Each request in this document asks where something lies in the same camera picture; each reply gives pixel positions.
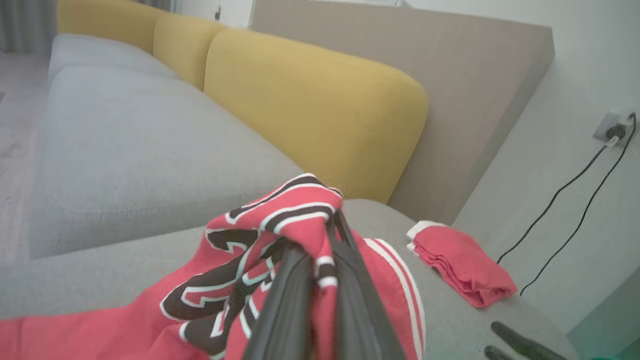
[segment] beige panel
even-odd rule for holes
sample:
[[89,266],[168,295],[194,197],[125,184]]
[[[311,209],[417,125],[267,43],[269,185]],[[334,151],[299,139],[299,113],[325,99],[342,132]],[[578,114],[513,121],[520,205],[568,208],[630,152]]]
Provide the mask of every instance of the beige panel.
[[257,0],[252,29],[381,61],[422,84],[427,126],[389,205],[447,224],[554,57],[550,28],[408,8]]

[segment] red cloth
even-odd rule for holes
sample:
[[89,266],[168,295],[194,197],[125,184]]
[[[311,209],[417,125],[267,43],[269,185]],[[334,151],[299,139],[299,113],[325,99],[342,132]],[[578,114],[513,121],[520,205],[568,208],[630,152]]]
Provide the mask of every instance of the red cloth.
[[[313,346],[318,359],[333,359],[337,280],[324,223],[341,206],[336,189],[312,174],[295,177],[211,220],[191,261],[128,306],[1,320],[0,357],[240,359],[277,276],[286,237],[314,258]],[[411,273],[384,241],[354,235],[407,358],[421,360],[424,312]]]
[[469,235],[443,224],[421,221],[407,236],[409,250],[436,268],[442,279],[475,307],[489,307],[512,296],[511,276]]

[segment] gray seat cushion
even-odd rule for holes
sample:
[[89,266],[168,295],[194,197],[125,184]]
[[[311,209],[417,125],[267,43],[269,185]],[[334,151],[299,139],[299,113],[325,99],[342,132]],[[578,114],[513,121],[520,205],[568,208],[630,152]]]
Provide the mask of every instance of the gray seat cushion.
[[49,84],[70,65],[120,67],[148,74],[178,78],[171,69],[146,51],[123,42],[78,34],[60,34],[53,40]]
[[33,258],[205,225],[301,173],[193,86],[108,67],[51,84],[33,190]]
[[[485,310],[473,308],[437,272],[404,247],[414,222],[370,200],[348,200],[351,227],[368,237],[383,238],[406,262],[420,290],[426,317],[428,359],[482,359],[495,345],[523,359],[490,330],[500,320],[548,348],[576,359],[566,337],[526,301],[513,297]],[[56,315],[130,303],[144,288],[179,268],[195,252],[202,228],[130,241],[34,261],[0,272],[0,318]],[[77,294],[64,296],[65,291]]]

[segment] wall outlet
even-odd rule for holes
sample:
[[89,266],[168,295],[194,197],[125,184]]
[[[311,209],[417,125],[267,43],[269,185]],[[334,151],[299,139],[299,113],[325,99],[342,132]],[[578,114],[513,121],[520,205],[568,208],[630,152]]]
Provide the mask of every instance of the wall outlet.
[[593,134],[593,137],[604,142],[608,142],[609,137],[607,136],[607,131],[616,125],[620,125],[625,128],[626,134],[618,141],[616,146],[625,146],[625,144],[627,143],[627,139],[629,139],[629,136],[631,136],[631,131],[633,131],[634,127],[634,122],[630,118],[632,113],[640,115],[640,113],[638,113],[635,109],[611,110],[604,117],[595,134]]

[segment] yellow sofa cushion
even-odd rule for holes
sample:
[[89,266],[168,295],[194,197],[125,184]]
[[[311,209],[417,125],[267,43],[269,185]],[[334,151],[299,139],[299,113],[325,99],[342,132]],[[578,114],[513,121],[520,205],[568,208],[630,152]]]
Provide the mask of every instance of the yellow sofa cushion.
[[346,197],[380,202],[427,117],[422,87],[400,70],[241,29],[214,38],[204,92]]
[[162,13],[130,0],[58,0],[58,33],[108,38],[153,53],[156,20]]
[[211,40],[225,28],[213,21],[163,13],[156,23],[153,54],[182,80],[202,90]]

